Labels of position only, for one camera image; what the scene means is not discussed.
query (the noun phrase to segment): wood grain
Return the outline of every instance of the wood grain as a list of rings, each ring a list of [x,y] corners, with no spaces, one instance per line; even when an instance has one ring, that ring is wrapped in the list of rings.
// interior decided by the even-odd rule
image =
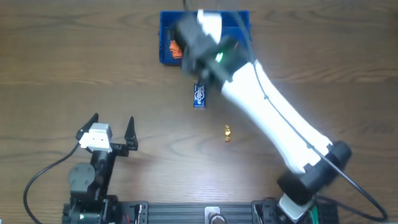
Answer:
[[[235,2],[251,11],[255,51],[275,85],[314,127],[352,146],[346,172],[398,221],[398,4]],[[285,165],[271,142],[215,90],[207,109],[193,109],[193,81],[159,63],[159,11],[180,9],[178,0],[0,1],[4,223],[32,223],[22,205],[26,183],[72,149],[95,112],[115,142],[129,117],[136,121],[139,151],[118,158],[109,189],[122,200],[280,196]],[[39,220],[60,223],[68,171],[89,159],[78,151],[34,183],[29,205]],[[325,193],[377,215],[342,179]],[[368,223],[344,211],[340,218]]]

